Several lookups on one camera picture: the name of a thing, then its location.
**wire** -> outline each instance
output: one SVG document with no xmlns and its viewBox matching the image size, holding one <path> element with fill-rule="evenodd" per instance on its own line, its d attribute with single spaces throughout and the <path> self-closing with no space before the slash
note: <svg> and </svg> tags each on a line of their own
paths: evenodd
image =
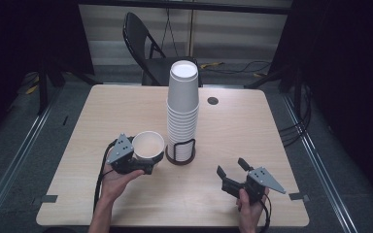
<svg viewBox="0 0 373 233">
<path fill-rule="evenodd" d="M 102 178 L 104 178 L 106 175 L 108 175 L 108 174 L 110 174 L 110 173 L 112 173 L 112 172 L 114 172 L 114 171 L 115 171 L 115 170 L 112 169 L 112 170 L 110 170 L 110 171 L 108 171 L 108 172 L 102 174 Z"/>
<path fill-rule="evenodd" d="M 105 175 L 112 172 L 112 171 L 109 171 L 105 174 L 103 173 L 104 172 L 104 167 L 105 167 L 105 162 L 107 160 L 108 152 L 115 145 L 116 142 L 117 142 L 117 139 L 113 140 L 113 142 L 110 143 L 107 146 L 107 148 L 105 149 L 104 157 L 102 158 L 102 164 L 101 164 L 101 169 L 100 169 L 99 175 L 98 175 L 98 181 L 96 181 L 95 194 L 93 195 L 93 211 L 94 212 L 95 212 L 96 204 L 98 203 L 98 200 L 99 200 L 99 192 L 101 191 L 102 180 L 103 180 Z"/>
<path fill-rule="evenodd" d="M 266 65 L 264 65 L 263 67 L 261 67 L 259 69 L 256 69 L 256 70 L 247 70 L 248 67 L 250 67 L 250 65 L 252 65 L 254 63 L 265 63 Z M 241 70 L 214 70 L 214 69 L 208 69 L 208 68 L 205 68 L 203 70 L 204 71 L 211 71 L 211 72 L 221 73 L 221 74 L 233 75 L 233 74 L 238 74 L 238 73 L 253 73 L 253 72 L 261 71 L 261 70 L 267 68 L 270 65 L 271 65 L 271 62 L 255 60 L 255 61 L 252 61 L 252 62 L 248 63 L 244 67 L 244 69 L 241 69 Z"/>
<path fill-rule="evenodd" d="M 287 139 L 282 139 L 283 143 L 289 142 L 289 143 L 284 144 L 284 147 L 288 147 L 288 146 L 294 144 L 299 138 L 301 138 L 301 136 L 307 131 L 307 128 L 310 124 L 312 94 L 311 94 L 311 89 L 307 88 L 306 84 L 304 84 L 304 89 L 305 89 L 304 99 L 305 99 L 305 102 L 307 104 L 307 110 L 306 110 L 303 118 L 299 122 L 297 122 L 295 125 L 279 130 L 281 138 L 285 138 L 286 136 L 289 136 L 293 133 L 297 134 L 294 137 L 287 138 Z M 286 134 L 282 135 L 283 132 L 286 132 L 286 131 L 289 131 L 289 130 L 292 130 L 292 132 L 289 132 L 289 133 L 286 133 Z"/>
<path fill-rule="evenodd" d="M 272 214 L 271 200 L 269 199 L 267 194 L 264 194 L 264 196 L 266 197 L 266 199 L 268 199 L 268 202 L 269 202 L 269 212 L 268 212 L 268 209 L 265 206 L 265 203 L 263 203 L 262 200 L 259 200 L 259 203 L 261 204 L 262 209 L 265 211 L 265 225 L 261 228 L 259 233 L 265 233 L 268 230 L 269 224 L 271 222 L 271 214 Z"/>
<path fill-rule="evenodd" d="M 165 41 L 166 30 L 168 28 L 168 25 L 169 25 L 169 31 L 171 32 L 172 44 L 174 46 L 175 54 L 178 56 L 178 50 L 177 50 L 177 46 L 175 45 L 175 40 L 174 40 L 174 33 L 172 32 L 171 20 L 169 19 L 169 9 L 166 9 L 166 25 L 165 25 L 165 30 L 163 32 L 162 42 L 161 42 L 162 50 L 163 50 L 163 42 Z"/>
</svg>

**wrist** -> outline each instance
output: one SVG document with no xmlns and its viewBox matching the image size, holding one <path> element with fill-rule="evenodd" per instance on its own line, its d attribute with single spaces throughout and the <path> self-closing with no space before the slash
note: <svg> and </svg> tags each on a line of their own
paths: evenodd
<svg viewBox="0 0 373 233">
<path fill-rule="evenodd" d="M 96 205 L 100 204 L 102 206 L 107 206 L 108 207 L 108 206 L 113 206 L 114 202 L 115 202 L 115 199 L 113 199 L 111 197 L 101 195 L 101 197 L 99 197 L 98 203 Z"/>
</svg>

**gray carpet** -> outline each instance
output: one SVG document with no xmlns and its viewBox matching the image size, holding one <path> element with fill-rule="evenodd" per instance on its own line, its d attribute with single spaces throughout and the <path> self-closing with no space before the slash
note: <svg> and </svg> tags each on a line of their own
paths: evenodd
<svg viewBox="0 0 373 233">
<path fill-rule="evenodd" d="M 223 65 L 215 69 L 240 70 L 243 65 Z M 253 69 L 261 68 L 254 64 Z M 108 83 L 139 83 L 141 70 L 137 66 L 96 66 L 94 79 Z M 256 81 L 252 73 L 220 74 L 201 72 L 204 84 L 243 85 Z M 28 154 L 22 169 L 0 208 L 0 232 L 44 232 L 47 227 L 36 223 L 39 205 L 33 205 L 35 197 L 45 195 L 52 176 L 66 148 L 81 113 L 90 86 L 73 76 L 65 75 L 62 88 L 37 141 Z M 266 94 L 278 129 L 293 125 L 283 97 L 278 91 L 279 81 L 266 83 L 260 89 Z M 36 118 L 39 93 L 23 94 L 27 86 L 19 90 L 19 97 L 0 125 L 0 178 L 15 156 L 20 144 Z M 330 133 L 320 110 L 312 103 L 312 117 L 308 132 L 322 162 L 350 211 L 358 232 L 373 232 L 373 188 L 360 169 L 344 152 L 338 140 Z M 268 232 L 344 232 L 322 188 L 316 171 L 300 141 L 286 147 L 289 162 L 303 194 L 310 201 L 305 203 L 310 223 L 303 228 L 271 227 Z M 86 232 L 87 227 L 70 227 L 76 232 Z M 119 232 L 145 232 L 146 229 L 120 228 Z M 149 232 L 188 232 L 190 229 L 148 229 Z M 236 232 L 236 229 L 194 229 L 198 232 Z"/>
</svg>

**wooden table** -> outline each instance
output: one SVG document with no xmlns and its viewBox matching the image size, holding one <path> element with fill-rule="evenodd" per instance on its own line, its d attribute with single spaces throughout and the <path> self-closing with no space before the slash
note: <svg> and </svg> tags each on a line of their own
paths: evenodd
<svg viewBox="0 0 373 233">
<path fill-rule="evenodd" d="M 119 133 L 127 136 L 152 130 L 168 142 L 167 87 L 96 85 L 53 177 L 37 216 L 41 225 L 89 225 L 93 194 L 105 148 Z M 219 99 L 217 105 L 207 102 Z M 243 182 L 247 173 L 237 164 L 243 157 L 253 167 L 264 166 L 287 194 L 270 191 L 272 226 L 305 226 L 309 222 L 278 130 L 260 90 L 200 88 L 196 156 L 185 166 L 165 157 L 151 176 L 131 182 L 116 201 L 112 225 L 237 226 L 235 198 L 220 190 L 216 171 Z M 262 214 L 260 225 L 264 224 Z"/>
</svg>

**floor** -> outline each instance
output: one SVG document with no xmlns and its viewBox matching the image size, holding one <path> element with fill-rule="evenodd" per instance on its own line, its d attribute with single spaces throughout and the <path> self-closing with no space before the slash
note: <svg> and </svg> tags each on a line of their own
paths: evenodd
<svg viewBox="0 0 373 233">
<path fill-rule="evenodd" d="M 262 64 L 252 64 L 250 68 L 260 69 L 258 72 L 262 73 L 267 69 L 261 69 L 262 67 Z M 242 68 L 240 65 L 225 65 L 214 69 L 239 71 Z M 141 70 L 137 66 L 95 66 L 95 72 L 96 75 L 92 77 L 104 83 L 139 83 L 141 80 Z M 201 77 L 204 88 L 241 88 L 243 84 L 259 79 L 254 77 L 253 72 L 225 74 L 208 70 L 201 71 Z M 39 92 L 24 94 L 28 84 L 19 89 L 18 98 L 0 124 L 0 184 L 3 183 L 2 186 L 8 188 L 6 192 L 0 189 L 0 232 L 44 232 L 48 229 L 38 225 L 35 220 L 40 208 L 39 198 L 47 192 L 91 88 L 69 74 L 65 74 L 65 80 L 66 85 L 61 88 L 50 86 L 51 110 L 46 112 L 45 119 L 41 117 L 43 124 L 38 127 L 37 135 L 28 133 L 37 120 Z M 280 81 L 269 82 L 260 89 L 265 92 L 277 128 L 281 130 L 283 145 L 287 145 L 297 136 L 286 102 L 293 93 L 280 93 L 279 84 Z M 306 101 L 303 101 L 302 112 L 307 110 Z M 322 176 L 317 173 L 317 162 L 314 162 L 301 139 L 285 147 L 299 189 L 306 196 L 304 201 L 310 223 L 302 228 L 271 227 L 268 232 L 373 232 L 373 187 L 331 134 L 320 110 L 314 104 L 314 94 L 307 133 L 315 146 L 313 152 L 318 155 L 331 183 L 325 184 Z M 24 144 L 25 138 L 32 139 L 29 147 Z M 19 155 L 24 148 L 27 148 L 26 151 Z M 21 159 L 17 160 L 18 164 L 15 166 L 14 158 L 19 157 Z M 12 173 L 7 176 L 10 179 L 3 181 L 2 178 L 6 177 L 8 171 Z M 328 198 L 328 193 L 336 193 L 339 198 L 335 200 L 340 203 L 334 204 L 332 198 Z M 340 204 L 345 212 L 339 211 Z M 349 216 L 351 220 L 343 221 L 336 215 L 336 211 L 342 216 Z M 87 231 L 85 226 L 69 228 L 76 232 Z M 145 230 L 120 228 L 119 232 Z M 190 230 L 148 229 L 150 232 Z M 195 231 L 236 232 L 237 229 L 194 229 Z"/>
</svg>

